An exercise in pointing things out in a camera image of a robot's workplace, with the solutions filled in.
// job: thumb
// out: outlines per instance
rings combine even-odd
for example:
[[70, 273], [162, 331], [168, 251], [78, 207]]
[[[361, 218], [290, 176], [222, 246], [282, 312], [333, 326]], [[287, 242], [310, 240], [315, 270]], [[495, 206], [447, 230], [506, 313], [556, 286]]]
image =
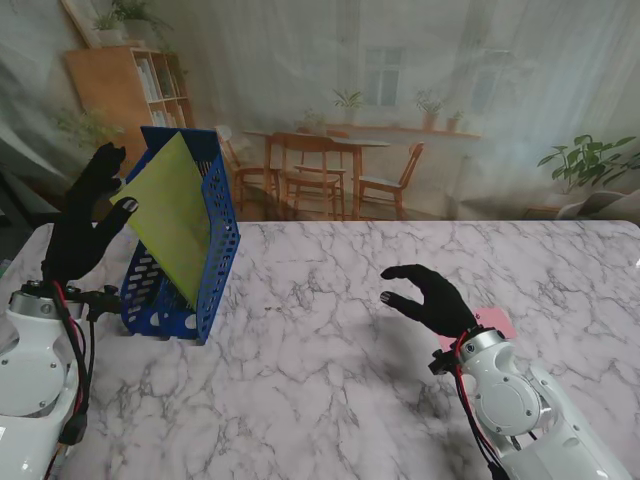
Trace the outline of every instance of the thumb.
[[393, 292], [382, 292], [380, 294], [380, 300], [391, 308], [395, 308], [404, 316], [417, 322], [422, 322], [424, 311], [423, 306], [418, 302], [414, 302]]
[[135, 198], [124, 197], [118, 200], [94, 230], [98, 243], [106, 248], [136, 210], [138, 210], [138, 201]]

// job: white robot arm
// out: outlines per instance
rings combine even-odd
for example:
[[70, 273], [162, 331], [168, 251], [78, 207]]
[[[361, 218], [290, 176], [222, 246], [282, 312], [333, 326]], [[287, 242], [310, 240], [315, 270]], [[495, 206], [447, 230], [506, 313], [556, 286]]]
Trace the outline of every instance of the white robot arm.
[[[476, 380], [471, 397], [480, 429], [508, 478], [632, 480], [551, 375], [535, 363], [520, 372], [502, 334], [481, 327], [476, 332], [462, 343], [457, 360]], [[435, 355], [434, 373], [446, 370], [443, 355]]]
[[[18, 341], [0, 351], [0, 480], [48, 478], [52, 458], [63, 460], [67, 448], [84, 434], [78, 363], [59, 348], [57, 340], [67, 332], [47, 292], [40, 282], [29, 282], [14, 292], [7, 309]], [[120, 309], [115, 287], [87, 293], [69, 287], [65, 293], [70, 321], [78, 328], [84, 304], [90, 322]]]

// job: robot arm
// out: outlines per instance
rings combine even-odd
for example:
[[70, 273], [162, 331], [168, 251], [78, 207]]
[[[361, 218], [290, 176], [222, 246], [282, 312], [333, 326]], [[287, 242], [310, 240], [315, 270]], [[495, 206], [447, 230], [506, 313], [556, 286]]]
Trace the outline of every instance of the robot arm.
[[[0, 479], [47, 478], [56, 451], [82, 440], [94, 357], [91, 348], [87, 367], [82, 307], [89, 306], [93, 338], [93, 322], [103, 312], [119, 312], [120, 300], [114, 287], [82, 293], [66, 284], [98, 264], [138, 207], [135, 199], [123, 198], [97, 226], [91, 221], [98, 198], [120, 185], [112, 177], [124, 158], [124, 148], [111, 143], [96, 151], [66, 194], [42, 263], [44, 280], [28, 282], [11, 297], [7, 318], [18, 341], [0, 348]], [[74, 358], [54, 349], [61, 336]]]
[[[459, 356], [462, 371], [476, 380], [480, 428], [509, 478], [632, 480], [558, 382], [535, 363], [520, 372], [513, 350], [490, 329], [463, 343]], [[532, 440], [534, 430], [542, 434]]]
[[[421, 305], [383, 292], [382, 302], [457, 339], [453, 350], [433, 354], [429, 368], [434, 374], [451, 372], [462, 387], [461, 401], [494, 479], [632, 480], [558, 382], [535, 363], [524, 373], [518, 370], [513, 345], [499, 331], [479, 326], [440, 274], [406, 265], [388, 268], [382, 278], [406, 278], [424, 295]], [[471, 398], [477, 422], [467, 408], [462, 373], [476, 381]]]

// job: wooden chair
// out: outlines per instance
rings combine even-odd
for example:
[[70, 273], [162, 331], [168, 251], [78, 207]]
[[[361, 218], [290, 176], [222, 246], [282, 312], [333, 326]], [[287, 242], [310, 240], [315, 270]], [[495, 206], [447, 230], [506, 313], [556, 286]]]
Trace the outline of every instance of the wooden chair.
[[[336, 199], [339, 189], [338, 175], [329, 174], [327, 168], [327, 153], [334, 150], [334, 143], [328, 137], [316, 137], [311, 135], [297, 135], [295, 133], [274, 133], [271, 136], [272, 145], [279, 145], [282, 151], [282, 180], [283, 180], [283, 201], [285, 204], [289, 200], [294, 201], [294, 214], [298, 212], [298, 205], [301, 199], [320, 199], [323, 203], [325, 216], [329, 217], [329, 202], [333, 219], [336, 217]], [[287, 151], [297, 151], [304, 153], [322, 154], [322, 168], [319, 171], [299, 171], [287, 168]], [[291, 187], [295, 186], [295, 193], [291, 192]]]
[[[306, 127], [299, 127], [296, 132], [298, 133], [304, 133], [304, 134], [309, 134], [311, 133], [309, 131], [308, 128]], [[349, 138], [349, 134], [347, 132], [342, 132], [340, 130], [327, 130], [327, 137], [339, 137], [339, 138]], [[343, 156], [344, 153], [340, 152], [340, 168], [329, 168], [327, 170], [327, 173], [329, 175], [338, 175], [338, 177], [340, 178], [340, 181], [338, 182], [338, 189], [340, 190], [340, 215], [342, 217], [342, 220], [344, 220], [344, 215], [345, 215], [345, 210], [346, 210], [346, 205], [345, 205], [345, 193], [344, 193], [344, 174], [347, 172], [344, 169], [344, 162], [343, 162]], [[301, 165], [296, 165], [294, 168], [298, 171], [301, 172], [316, 172], [316, 173], [320, 173], [322, 172], [321, 168], [318, 167], [309, 167], [308, 165], [304, 164], [304, 152], [302, 152], [302, 154], [300, 155], [300, 163]]]
[[[398, 217], [398, 220], [404, 220], [405, 215], [404, 207], [402, 206], [402, 192], [409, 185], [409, 180], [411, 180], [411, 175], [413, 175], [413, 171], [416, 168], [420, 155], [422, 155], [423, 149], [423, 142], [414, 143], [409, 147], [409, 163], [407, 163], [398, 183], [383, 180], [381, 178], [360, 177], [360, 195], [358, 196], [360, 207], [362, 207], [362, 202], [394, 205], [396, 207], [396, 216]], [[364, 192], [367, 188], [391, 193], [393, 195], [393, 199], [366, 196]]]
[[[262, 187], [262, 180], [256, 179], [252, 180], [251, 178], [247, 179], [247, 177], [262, 177], [264, 176], [264, 166], [257, 164], [247, 164], [243, 165], [236, 154], [233, 145], [231, 145], [231, 128], [226, 125], [218, 125], [215, 127], [216, 132], [218, 133], [218, 139], [220, 140], [220, 147], [222, 149], [222, 155], [225, 160], [225, 164], [231, 171], [231, 189], [232, 189], [232, 198], [236, 201], [240, 206], [240, 211], [243, 210], [244, 207], [244, 190], [248, 186], [258, 186]], [[269, 169], [269, 192], [272, 191], [276, 195], [276, 201], [280, 201], [280, 180], [279, 180], [279, 168], [270, 168]]]
[[[298, 133], [306, 133], [310, 134], [311, 131], [307, 127], [298, 127], [296, 129]], [[343, 132], [341, 130], [331, 130], [327, 129], [327, 137], [338, 137], [338, 138], [349, 138], [349, 134], [347, 132]], [[340, 152], [340, 168], [344, 168], [344, 163], [342, 161], [343, 153]], [[304, 165], [304, 152], [302, 152], [302, 156], [300, 158], [300, 163]]]

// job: plant pot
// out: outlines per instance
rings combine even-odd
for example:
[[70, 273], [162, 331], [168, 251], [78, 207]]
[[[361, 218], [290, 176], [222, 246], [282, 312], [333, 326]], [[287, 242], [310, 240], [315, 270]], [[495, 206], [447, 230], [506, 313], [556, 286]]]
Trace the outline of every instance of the plant pot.
[[144, 42], [147, 48], [158, 48], [158, 37], [146, 20], [123, 20], [130, 40]]
[[422, 112], [422, 130], [425, 132], [433, 132], [438, 120], [438, 115], [429, 112]]
[[355, 109], [355, 108], [344, 108], [342, 113], [344, 115], [343, 123], [345, 125], [355, 125], [355, 123], [356, 123], [356, 113], [358, 113], [357, 109]]
[[455, 132], [458, 130], [459, 118], [447, 118], [447, 132]]
[[550, 193], [544, 202], [547, 207], [566, 207], [584, 200], [582, 193]]
[[327, 126], [324, 123], [314, 123], [309, 128], [311, 135], [317, 135], [319, 137], [327, 136]]
[[98, 34], [102, 47], [124, 45], [124, 39], [122, 38], [122, 32], [120, 30], [98, 30], [96, 33]]

